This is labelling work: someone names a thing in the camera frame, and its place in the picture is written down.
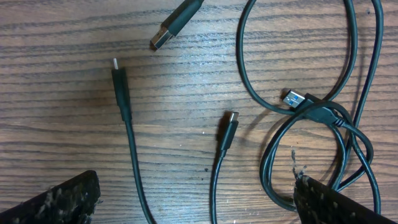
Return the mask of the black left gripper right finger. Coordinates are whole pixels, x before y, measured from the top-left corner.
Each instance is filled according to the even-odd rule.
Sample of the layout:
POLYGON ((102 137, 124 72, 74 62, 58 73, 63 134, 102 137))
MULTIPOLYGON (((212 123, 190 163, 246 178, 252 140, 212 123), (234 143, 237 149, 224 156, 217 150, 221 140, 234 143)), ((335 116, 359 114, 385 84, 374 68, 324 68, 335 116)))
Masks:
POLYGON ((307 175, 295 182, 294 204, 302 224, 397 224, 307 175))

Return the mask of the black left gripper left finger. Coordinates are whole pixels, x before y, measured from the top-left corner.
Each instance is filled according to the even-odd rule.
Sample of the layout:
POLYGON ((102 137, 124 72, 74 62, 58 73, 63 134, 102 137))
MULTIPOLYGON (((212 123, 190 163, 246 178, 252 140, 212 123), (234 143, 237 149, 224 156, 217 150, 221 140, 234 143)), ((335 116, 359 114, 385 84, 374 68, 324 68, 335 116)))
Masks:
POLYGON ((97 173, 87 170, 18 206, 1 212, 1 223, 90 224, 100 196, 97 173))

